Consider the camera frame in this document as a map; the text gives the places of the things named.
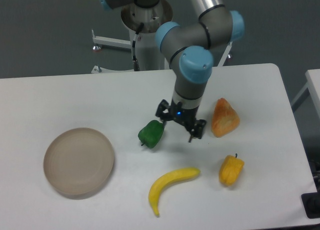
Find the metal stand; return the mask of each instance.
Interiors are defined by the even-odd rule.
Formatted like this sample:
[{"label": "metal stand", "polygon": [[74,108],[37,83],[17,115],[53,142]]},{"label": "metal stand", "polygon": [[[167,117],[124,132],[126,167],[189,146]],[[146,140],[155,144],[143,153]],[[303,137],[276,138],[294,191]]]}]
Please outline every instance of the metal stand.
[{"label": "metal stand", "polygon": [[[94,30],[91,30],[92,32],[92,40],[94,43],[94,47],[92,48],[93,51],[98,52],[101,50],[101,46],[111,46],[111,47],[117,47],[122,50],[131,50],[132,46],[130,41],[125,41],[125,40],[119,40],[119,39],[114,39],[114,38],[107,38],[107,37],[101,37],[101,36],[95,36]],[[232,42],[230,42],[226,48],[225,51],[218,63],[218,66],[224,66],[226,60],[230,60],[232,58],[232,55],[230,53],[230,50],[232,48]],[[166,59],[164,59],[164,70],[169,69],[169,63]],[[99,66],[94,66],[92,69],[91,73],[110,73],[110,72],[128,72],[128,71],[133,71],[133,70],[126,70],[126,71],[114,71],[114,70],[108,70],[105,68],[101,68]]]},{"label": "metal stand", "polygon": [[292,111],[295,112],[309,95],[310,92],[308,89],[308,83],[306,83],[298,92],[298,94],[294,97],[294,99],[290,102]]},{"label": "metal stand", "polygon": [[232,58],[232,55],[230,54],[231,48],[232,48],[232,42],[230,42],[230,43],[226,46],[226,48],[225,48],[225,50],[224,50],[224,53],[223,53],[223,55],[222,55],[222,57],[221,57],[221,59],[220,59],[220,61],[219,61],[218,66],[224,66],[226,60]]},{"label": "metal stand", "polygon": [[130,41],[125,40],[119,40],[114,38],[107,38],[107,37],[101,37],[101,36],[95,36],[94,30],[91,30],[92,32],[92,40],[94,43],[94,47],[101,46],[111,46],[111,47],[117,47],[123,50],[131,50],[131,43]]}]

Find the table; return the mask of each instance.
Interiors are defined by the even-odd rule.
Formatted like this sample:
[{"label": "table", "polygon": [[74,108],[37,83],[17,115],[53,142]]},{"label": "table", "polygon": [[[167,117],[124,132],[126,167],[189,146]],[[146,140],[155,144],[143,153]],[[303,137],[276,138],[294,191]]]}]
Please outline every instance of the table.
[{"label": "table", "polygon": [[315,109],[320,117],[320,69],[305,73],[307,83],[301,88],[291,102],[293,112],[311,95]]},{"label": "table", "polygon": [[[137,134],[162,99],[170,70],[0,80],[0,229],[255,229],[319,223],[308,219],[301,194],[315,184],[282,78],[273,64],[213,68],[197,117],[209,124],[201,140],[169,122],[153,150]],[[215,138],[210,121],[225,97],[241,123]],[[115,165],[96,195],[72,200],[47,182],[43,158],[61,133],[90,127],[106,135]],[[219,183],[228,154],[245,161],[232,187]],[[161,195],[160,217],[148,203],[152,183],[194,166],[201,175]]]}]

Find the cable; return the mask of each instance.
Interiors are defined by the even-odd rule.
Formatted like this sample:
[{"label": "cable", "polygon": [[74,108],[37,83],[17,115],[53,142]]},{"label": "cable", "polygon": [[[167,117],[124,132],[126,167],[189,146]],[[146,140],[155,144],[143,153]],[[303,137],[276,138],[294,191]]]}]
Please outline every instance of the cable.
[{"label": "cable", "polygon": [[140,23],[137,31],[135,32],[134,38],[132,40],[132,60],[136,61],[136,41],[138,39],[139,33],[142,31],[142,29],[144,28],[144,23]]},{"label": "cable", "polygon": [[316,191],[319,192],[320,191],[320,172],[316,171],[316,172],[312,172],[313,175],[313,180],[314,180],[314,184],[316,185]]}]

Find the gray floor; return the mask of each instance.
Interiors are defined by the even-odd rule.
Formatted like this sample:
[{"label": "gray floor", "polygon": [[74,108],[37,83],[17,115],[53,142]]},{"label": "gray floor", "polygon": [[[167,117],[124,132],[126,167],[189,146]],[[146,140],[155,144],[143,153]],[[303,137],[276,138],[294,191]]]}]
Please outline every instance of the gray floor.
[{"label": "gray floor", "polygon": [[[182,26],[197,17],[190,0],[167,0]],[[289,100],[305,84],[305,72],[320,68],[319,0],[224,0],[246,24],[229,65],[278,65]],[[120,9],[104,12],[99,0],[0,0],[0,78],[87,74],[94,65],[132,69],[129,52],[92,52],[95,34],[129,39]],[[216,59],[224,48],[212,50]],[[306,152],[320,160],[320,120],[308,98],[295,113]]]}]

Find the blue joint cap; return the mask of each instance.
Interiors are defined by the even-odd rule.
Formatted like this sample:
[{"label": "blue joint cap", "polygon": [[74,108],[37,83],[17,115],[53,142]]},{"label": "blue joint cap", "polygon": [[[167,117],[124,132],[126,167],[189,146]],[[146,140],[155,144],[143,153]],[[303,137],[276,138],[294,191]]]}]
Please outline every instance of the blue joint cap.
[{"label": "blue joint cap", "polygon": [[186,48],[179,60],[182,75],[190,82],[202,84],[208,81],[214,65],[210,51],[201,46]]},{"label": "blue joint cap", "polygon": [[232,35],[230,42],[240,39],[245,34],[245,23],[238,11],[230,11],[232,16]]},{"label": "blue joint cap", "polygon": [[100,3],[102,4],[102,7],[105,11],[110,11],[110,6],[106,3],[106,0],[100,0]]},{"label": "blue joint cap", "polygon": [[180,26],[176,22],[166,22],[162,26],[159,27],[159,29],[156,31],[155,34],[155,42],[158,46],[159,50],[161,50],[161,43],[166,37],[166,34],[174,27]]}]

